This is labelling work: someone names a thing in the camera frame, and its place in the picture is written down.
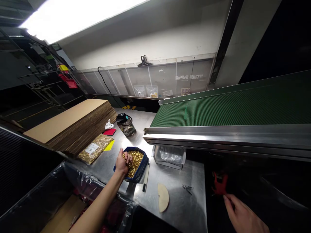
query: stack of cardboard sheets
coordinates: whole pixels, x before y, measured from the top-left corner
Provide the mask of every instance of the stack of cardboard sheets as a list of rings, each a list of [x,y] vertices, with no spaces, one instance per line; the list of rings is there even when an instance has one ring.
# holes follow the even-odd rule
[[[76,157],[117,113],[107,100],[88,99],[26,131],[24,134],[53,150]]]

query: red card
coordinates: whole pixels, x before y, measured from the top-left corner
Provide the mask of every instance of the red card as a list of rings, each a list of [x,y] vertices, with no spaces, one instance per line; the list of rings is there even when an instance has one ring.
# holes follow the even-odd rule
[[[116,129],[108,129],[103,134],[104,135],[113,135],[115,131],[117,131],[117,130]]]

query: black lid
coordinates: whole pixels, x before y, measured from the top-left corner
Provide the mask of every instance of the black lid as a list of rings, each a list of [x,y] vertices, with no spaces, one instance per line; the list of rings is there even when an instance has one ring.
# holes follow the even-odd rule
[[[129,119],[128,115],[126,115],[125,113],[120,113],[119,115],[117,115],[116,121],[119,123],[124,123],[128,119]]]

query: blue container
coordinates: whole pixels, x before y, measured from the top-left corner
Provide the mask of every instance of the blue container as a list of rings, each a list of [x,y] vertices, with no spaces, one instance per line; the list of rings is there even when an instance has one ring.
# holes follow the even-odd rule
[[[139,152],[143,153],[144,156],[143,156],[142,161],[140,162],[140,165],[139,165],[136,173],[134,174],[134,177],[133,178],[126,177],[124,180],[127,182],[138,183],[140,181],[143,173],[144,173],[144,170],[145,170],[145,167],[149,161],[149,158],[146,155],[146,153],[143,150],[139,149],[138,147],[127,147],[123,152],[129,152],[132,150],[139,151]]]

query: red tool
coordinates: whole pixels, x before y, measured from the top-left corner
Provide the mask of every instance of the red tool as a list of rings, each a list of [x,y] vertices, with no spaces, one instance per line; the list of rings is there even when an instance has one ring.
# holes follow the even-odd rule
[[[214,172],[214,176],[215,176],[215,181],[214,181],[215,189],[213,189],[213,187],[212,187],[212,190],[214,191],[215,194],[226,195],[227,194],[226,185],[227,185],[228,175],[227,174],[223,175],[223,182],[222,183],[217,182],[217,176],[216,176],[215,172]]]
[[[108,129],[103,134],[104,135],[113,135],[115,131],[117,131],[117,130],[116,129]]]
[[[59,74],[58,75],[65,83],[67,83],[67,85],[69,86],[69,88],[78,88],[76,82],[73,79],[69,79],[66,77],[66,75],[64,74]]]

